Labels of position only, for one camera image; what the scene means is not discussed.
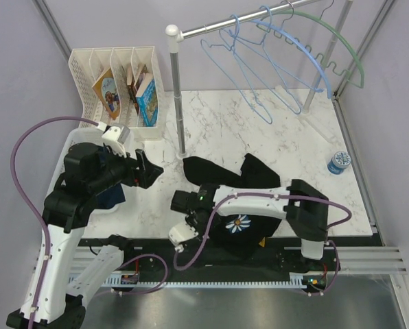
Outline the black t-shirt with daisy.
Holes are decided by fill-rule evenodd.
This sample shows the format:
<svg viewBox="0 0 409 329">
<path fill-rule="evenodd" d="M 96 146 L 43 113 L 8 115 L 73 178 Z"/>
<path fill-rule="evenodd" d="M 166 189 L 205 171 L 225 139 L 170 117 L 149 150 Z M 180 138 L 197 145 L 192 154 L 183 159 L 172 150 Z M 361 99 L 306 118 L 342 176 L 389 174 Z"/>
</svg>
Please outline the black t-shirt with daisy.
<svg viewBox="0 0 409 329">
<path fill-rule="evenodd" d="M 208 222 L 188 224 L 227 251 L 235 246 L 253 251 L 285 219 L 282 202 L 256 195 L 280 188 L 279 174 L 252 154 L 244 156 L 239 174 L 197 156 L 185 158 L 183 170 L 187 181 L 199 188 L 218 185 Z"/>
</svg>

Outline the light blue wire hanger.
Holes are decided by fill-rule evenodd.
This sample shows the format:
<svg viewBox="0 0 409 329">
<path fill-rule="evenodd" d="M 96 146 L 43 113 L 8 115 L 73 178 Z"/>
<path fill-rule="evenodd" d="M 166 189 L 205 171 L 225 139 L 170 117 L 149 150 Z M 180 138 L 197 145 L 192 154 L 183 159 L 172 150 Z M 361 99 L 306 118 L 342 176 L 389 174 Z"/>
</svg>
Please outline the light blue wire hanger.
<svg viewBox="0 0 409 329">
<path fill-rule="evenodd" d="M 234 27 L 233 29 L 224 28 L 218 31 L 218 39 L 216 41 L 201 38 L 200 47 L 208 59 L 232 83 L 250 110 L 264 123 L 271 125 L 274 122 L 273 115 L 259 98 L 251 78 L 253 77 L 260 82 L 263 82 L 263 80 L 258 78 L 253 68 L 249 66 L 238 52 L 238 46 L 242 45 L 243 42 L 245 40 L 241 36 L 240 27 Z M 215 57 L 217 53 L 225 53 L 228 57 L 231 57 L 235 68 L 232 71 L 227 69 L 226 65 Z"/>
</svg>

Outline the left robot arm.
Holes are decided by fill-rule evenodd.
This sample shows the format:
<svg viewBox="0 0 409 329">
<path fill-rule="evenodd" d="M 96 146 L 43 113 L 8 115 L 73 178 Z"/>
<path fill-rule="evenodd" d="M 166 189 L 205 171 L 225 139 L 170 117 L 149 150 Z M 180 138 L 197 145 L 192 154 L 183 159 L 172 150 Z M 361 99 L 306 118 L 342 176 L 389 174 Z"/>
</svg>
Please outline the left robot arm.
<svg viewBox="0 0 409 329">
<path fill-rule="evenodd" d="M 87 306 L 116 269 L 135 263 L 130 239 L 112 235 L 96 258 L 69 281 L 71 263 L 88 225 L 98 209 L 98 196 L 118 186 L 151 187 L 163 173 L 142 149 L 135 158 L 115 155 L 110 147 L 78 143 L 64 157 L 65 170 L 45 198 L 42 220 L 46 233 L 40 260 L 22 307 L 8 315 L 10 328 L 80 328 Z"/>
</svg>

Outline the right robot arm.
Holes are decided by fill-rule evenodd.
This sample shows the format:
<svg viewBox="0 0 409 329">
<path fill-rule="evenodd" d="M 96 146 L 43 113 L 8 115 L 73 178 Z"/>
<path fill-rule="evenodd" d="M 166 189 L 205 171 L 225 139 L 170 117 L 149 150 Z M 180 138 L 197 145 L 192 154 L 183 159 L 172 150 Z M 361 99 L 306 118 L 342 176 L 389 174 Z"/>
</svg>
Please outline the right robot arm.
<svg viewBox="0 0 409 329">
<path fill-rule="evenodd" d="M 279 174 L 251 154 L 239 174 L 197 156 L 184 158 L 183 170 L 198 190 L 177 190 L 171 200 L 171 210 L 185 215 L 167 235 L 176 252 L 208 237 L 225 252 L 248 258 L 286 221 L 301 240 L 300 264 L 313 270 L 323 263 L 328 199 L 304 180 L 282 186 Z"/>
</svg>

